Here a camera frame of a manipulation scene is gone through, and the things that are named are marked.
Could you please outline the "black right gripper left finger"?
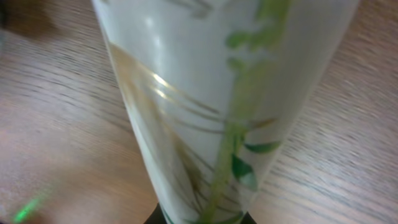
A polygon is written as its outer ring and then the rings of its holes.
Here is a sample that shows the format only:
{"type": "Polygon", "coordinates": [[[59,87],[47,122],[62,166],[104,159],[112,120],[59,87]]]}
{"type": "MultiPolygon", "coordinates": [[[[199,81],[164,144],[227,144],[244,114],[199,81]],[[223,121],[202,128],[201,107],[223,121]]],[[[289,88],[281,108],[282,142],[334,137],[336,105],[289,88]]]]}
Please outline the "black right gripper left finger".
{"type": "Polygon", "coordinates": [[[167,224],[162,207],[159,203],[143,224],[167,224]]]}

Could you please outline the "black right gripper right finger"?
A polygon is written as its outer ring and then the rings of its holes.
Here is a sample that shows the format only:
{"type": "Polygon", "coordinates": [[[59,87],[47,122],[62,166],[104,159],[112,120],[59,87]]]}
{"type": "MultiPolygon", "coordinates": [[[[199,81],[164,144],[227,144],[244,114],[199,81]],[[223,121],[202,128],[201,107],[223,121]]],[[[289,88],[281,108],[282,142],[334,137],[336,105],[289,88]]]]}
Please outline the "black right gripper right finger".
{"type": "Polygon", "coordinates": [[[241,224],[257,224],[256,221],[253,219],[253,217],[249,214],[249,212],[247,212],[242,220],[241,220],[241,224]]]}

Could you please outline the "white cream tube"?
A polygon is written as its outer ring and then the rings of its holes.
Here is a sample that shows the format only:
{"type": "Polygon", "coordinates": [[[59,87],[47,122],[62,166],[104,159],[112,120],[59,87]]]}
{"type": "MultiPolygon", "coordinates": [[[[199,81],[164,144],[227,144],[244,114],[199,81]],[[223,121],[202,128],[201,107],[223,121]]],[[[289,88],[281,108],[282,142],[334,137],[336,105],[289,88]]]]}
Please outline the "white cream tube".
{"type": "Polygon", "coordinates": [[[357,1],[94,1],[167,223],[240,223],[357,1]]]}

